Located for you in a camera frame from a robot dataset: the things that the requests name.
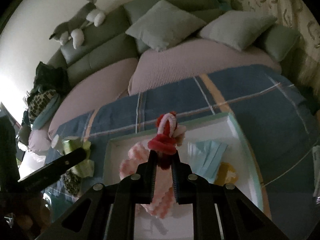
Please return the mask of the leopard print scrunchie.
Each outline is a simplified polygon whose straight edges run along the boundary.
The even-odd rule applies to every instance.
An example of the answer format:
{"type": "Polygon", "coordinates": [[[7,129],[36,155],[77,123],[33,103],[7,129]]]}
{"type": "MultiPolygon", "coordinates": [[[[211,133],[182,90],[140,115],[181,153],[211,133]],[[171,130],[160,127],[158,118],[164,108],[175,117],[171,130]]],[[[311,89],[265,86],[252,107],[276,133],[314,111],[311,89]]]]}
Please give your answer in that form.
{"type": "Polygon", "coordinates": [[[75,175],[71,170],[62,175],[62,181],[66,191],[72,196],[77,196],[80,192],[81,178],[75,175]]]}

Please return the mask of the yellow orange soft item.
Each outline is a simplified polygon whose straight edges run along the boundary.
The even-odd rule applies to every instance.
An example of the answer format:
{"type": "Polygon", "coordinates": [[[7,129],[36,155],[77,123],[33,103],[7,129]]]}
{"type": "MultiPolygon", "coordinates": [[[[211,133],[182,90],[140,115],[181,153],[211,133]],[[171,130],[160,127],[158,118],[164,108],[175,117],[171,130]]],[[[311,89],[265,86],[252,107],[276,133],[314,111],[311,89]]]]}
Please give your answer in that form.
{"type": "Polygon", "coordinates": [[[221,162],[214,184],[219,186],[223,186],[227,183],[235,184],[238,181],[238,178],[236,170],[231,164],[221,162]]]}

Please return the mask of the green tissue pack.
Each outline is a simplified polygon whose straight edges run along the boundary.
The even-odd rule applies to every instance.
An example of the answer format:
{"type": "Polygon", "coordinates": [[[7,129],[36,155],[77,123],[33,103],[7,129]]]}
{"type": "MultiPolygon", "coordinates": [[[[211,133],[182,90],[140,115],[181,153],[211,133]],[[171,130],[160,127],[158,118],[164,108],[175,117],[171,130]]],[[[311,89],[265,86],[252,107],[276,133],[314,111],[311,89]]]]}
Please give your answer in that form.
{"type": "Polygon", "coordinates": [[[72,174],[80,177],[80,178],[87,178],[87,177],[93,177],[94,175],[94,161],[91,159],[86,159],[82,161],[81,163],[71,167],[68,169],[68,171],[71,171],[72,174]]]}

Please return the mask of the pink white fuzzy sock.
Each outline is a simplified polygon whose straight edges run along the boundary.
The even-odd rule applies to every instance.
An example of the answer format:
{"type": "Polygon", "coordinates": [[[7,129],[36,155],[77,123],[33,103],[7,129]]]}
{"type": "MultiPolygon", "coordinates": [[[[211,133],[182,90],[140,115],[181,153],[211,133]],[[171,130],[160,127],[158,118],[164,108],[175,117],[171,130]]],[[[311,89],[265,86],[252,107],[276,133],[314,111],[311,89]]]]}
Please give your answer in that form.
{"type": "MultiPolygon", "coordinates": [[[[148,158],[149,150],[145,148],[141,142],[134,144],[128,151],[128,158],[120,164],[120,179],[134,174],[138,165],[147,162],[148,158]]],[[[175,203],[172,171],[171,169],[163,170],[158,166],[152,202],[151,204],[137,204],[136,214],[145,210],[148,214],[156,218],[165,219],[172,215],[175,203]]]]}

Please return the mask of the light blue face mask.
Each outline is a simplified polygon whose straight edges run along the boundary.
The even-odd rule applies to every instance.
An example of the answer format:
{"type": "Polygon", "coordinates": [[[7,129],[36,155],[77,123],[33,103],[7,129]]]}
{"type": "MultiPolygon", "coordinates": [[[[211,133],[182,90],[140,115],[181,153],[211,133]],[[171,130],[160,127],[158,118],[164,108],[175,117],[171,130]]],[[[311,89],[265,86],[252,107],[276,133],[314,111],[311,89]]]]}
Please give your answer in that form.
{"type": "Polygon", "coordinates": [[[228,144],[216,140],[189,142],[187,153],[192,172],[213,183],[227,147],[228,144]]]}

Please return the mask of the red white plush toy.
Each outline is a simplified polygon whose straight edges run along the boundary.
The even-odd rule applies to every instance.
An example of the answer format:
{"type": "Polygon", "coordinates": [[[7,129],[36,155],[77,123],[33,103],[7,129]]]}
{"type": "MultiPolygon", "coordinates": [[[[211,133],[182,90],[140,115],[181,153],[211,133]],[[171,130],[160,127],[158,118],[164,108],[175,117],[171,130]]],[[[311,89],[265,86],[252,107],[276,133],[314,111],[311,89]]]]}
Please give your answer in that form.
{"type": "Polygon", "coordinates": [[[148,142],[148,148],[158,153],[173,155],[183,143],[187,128],[179,125],[176,112],[162,114],[156,121],[157,134],[148,142]]]}

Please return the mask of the lime green cloth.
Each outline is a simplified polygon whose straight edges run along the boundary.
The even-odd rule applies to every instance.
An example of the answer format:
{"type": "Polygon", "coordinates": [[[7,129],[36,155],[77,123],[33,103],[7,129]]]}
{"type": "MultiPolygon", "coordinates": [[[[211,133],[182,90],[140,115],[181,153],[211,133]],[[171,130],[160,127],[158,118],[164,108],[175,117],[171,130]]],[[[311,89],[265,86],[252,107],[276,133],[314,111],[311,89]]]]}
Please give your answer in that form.
{"type": "Polygon", "coordinates": [[[69,154],[78,148],[83,148],[87,152],[88,156],[91,152],[91,143],[88,140],[83,141],[80,137],[65,137],[62,140],[62,146],[64,154],[69,154]]]}

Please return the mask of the teal plastic toy case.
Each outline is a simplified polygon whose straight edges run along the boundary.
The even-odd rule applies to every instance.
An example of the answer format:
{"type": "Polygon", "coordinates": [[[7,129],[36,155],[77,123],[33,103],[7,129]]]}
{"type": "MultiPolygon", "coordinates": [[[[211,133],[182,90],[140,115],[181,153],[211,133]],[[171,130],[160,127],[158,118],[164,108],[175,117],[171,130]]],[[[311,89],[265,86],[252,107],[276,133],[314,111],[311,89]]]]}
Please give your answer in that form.
{"type": "Polygon", "coordinates": [[[60,218],[74,204],[73,197],[51,187],[43,190],[43,197],[48,203],[52,222],[60,218]]]}

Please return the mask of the white pill bottle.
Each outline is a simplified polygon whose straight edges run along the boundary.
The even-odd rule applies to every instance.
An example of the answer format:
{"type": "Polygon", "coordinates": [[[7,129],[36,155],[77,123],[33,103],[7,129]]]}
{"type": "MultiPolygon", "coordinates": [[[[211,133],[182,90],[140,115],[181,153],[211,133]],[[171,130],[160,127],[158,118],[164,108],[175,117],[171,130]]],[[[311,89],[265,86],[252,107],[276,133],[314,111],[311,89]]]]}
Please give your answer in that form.
{"type": "Polygon", "coordinates": [[[59,152],[61,155],[64,155],[63,142],[58,134],[56,134],[55,137],[52,139],[51,147],[55,149],[57,152],[59,152]]]}

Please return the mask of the leopard print cushion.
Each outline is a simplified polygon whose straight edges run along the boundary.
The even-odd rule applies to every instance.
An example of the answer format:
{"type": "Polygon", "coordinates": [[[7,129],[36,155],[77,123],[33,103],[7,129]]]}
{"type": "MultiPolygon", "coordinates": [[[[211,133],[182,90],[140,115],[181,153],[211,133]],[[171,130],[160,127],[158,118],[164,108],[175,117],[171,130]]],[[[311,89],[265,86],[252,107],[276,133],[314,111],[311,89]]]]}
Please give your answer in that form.
{"type": "Polygon", "coordinates": [[[58,98],[56,90],[50,89],[45,92],[41,92],[33,97],[29,103],[28,116],[31,124],[41,114],[41,112],[47,107],[47,105],[53,100],[58,98]]]}

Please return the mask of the blue plaid table cloth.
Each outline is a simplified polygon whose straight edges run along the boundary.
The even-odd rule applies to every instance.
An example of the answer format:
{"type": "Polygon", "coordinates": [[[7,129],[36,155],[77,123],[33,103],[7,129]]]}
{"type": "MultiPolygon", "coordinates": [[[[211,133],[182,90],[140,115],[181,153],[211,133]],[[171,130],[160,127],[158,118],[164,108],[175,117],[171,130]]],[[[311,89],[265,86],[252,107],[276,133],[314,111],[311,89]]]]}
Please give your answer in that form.
{"type": "Polygon", "coordinates": [[[81,192],[102,181],[111,139],[153,129],[169,111],[179,122],[233,113],[255,154],[273,222],[290,239],[308,237],[319,221],[311,154],[319,144],[319,124],[295,85],[258,64],[127,96],[61,124],[60,136],[85,135],[93,144],[95,172],[83,180],[81,192]]]}

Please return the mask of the dark clothes pile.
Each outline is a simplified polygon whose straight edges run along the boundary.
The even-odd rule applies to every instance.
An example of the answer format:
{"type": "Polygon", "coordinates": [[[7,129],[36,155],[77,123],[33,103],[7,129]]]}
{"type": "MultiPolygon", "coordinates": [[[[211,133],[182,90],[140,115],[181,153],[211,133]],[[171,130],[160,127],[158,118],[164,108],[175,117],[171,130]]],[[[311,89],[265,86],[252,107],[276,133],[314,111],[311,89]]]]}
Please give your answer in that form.
{"type": "Polygon", "coordinates": [[[61,97],[71,91],[67,70],[62,67],[54,68],[40,61],[36,67],[34,86],[30,92],[29,100],[50,89],[55,90],[61,97]]]}

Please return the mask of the grey husky plush toy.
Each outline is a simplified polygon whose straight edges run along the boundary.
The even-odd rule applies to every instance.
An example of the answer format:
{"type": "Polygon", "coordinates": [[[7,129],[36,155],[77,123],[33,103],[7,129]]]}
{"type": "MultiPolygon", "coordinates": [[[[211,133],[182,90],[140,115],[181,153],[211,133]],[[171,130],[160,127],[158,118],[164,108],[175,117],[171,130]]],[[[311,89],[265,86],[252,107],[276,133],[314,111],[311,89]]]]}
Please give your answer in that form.
{"type": "Polygon", "coordinates": [[[85,41],[83,29],[90,24],[99,27],[106,15],[95,4],[97,0],[86,0],[87,3],[68,21],[60,23],[50,35],[49,40],[55,40],[64,46],[70,39],[73,48],[78,49],[85,41]]]}

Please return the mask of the small green pillow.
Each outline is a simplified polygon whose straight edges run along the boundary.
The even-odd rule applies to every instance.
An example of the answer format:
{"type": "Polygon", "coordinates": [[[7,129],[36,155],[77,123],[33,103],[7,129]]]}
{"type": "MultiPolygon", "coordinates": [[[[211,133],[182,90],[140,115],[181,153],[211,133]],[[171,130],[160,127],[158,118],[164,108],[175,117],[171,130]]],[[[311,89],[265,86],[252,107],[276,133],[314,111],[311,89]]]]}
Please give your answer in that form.
{"type": "Polygon", "coordinates": [[[274,60],[280,62],[285,59],[299,39],[300,32],[298,30],[275,24],[263,33],[263,50],[274,60]]]}

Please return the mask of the grey white throw pillow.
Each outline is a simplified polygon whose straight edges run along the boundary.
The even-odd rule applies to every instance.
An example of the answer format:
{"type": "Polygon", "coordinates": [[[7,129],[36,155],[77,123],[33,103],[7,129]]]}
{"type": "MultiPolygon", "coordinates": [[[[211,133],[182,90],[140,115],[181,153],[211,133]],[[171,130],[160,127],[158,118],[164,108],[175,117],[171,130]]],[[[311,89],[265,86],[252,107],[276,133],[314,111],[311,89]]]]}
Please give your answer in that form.
{"type": "Polygon", "coordinates": [[[202,28],[199,37],[242,51],[276,21],[273,15],[230,10],[202,28]]]}

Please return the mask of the grey green sofa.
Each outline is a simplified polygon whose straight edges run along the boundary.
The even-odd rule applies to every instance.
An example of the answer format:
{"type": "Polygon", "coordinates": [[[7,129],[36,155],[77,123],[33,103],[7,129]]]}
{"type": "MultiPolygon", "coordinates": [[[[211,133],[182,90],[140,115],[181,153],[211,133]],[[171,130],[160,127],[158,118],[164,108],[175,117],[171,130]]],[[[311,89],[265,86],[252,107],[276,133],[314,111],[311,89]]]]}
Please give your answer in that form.
{"type": "Polygon", "coordinates": [[[60,48],[36,67],[17,135],[35,153],[49,150],[61,124],[128,95],[238,65],[281,72],[301,36],[276,16],[218,0],[135,0],[108,14],[96,2],[55,27],[60,48]]]}

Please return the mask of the patterned beige curtain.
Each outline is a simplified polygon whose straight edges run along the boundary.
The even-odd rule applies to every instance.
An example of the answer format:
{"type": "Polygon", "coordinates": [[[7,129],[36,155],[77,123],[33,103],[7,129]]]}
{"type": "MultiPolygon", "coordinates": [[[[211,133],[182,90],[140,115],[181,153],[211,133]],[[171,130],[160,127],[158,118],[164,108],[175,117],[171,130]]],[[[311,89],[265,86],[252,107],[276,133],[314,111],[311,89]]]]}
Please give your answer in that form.
{"type": "Polygon", "coordinates": [[[302,0],[230,0],[242,10],[265,12],[277,17],[277,23],[297,29],[302,35],[300,48],[319,62],[319,22],[302,0]]]}

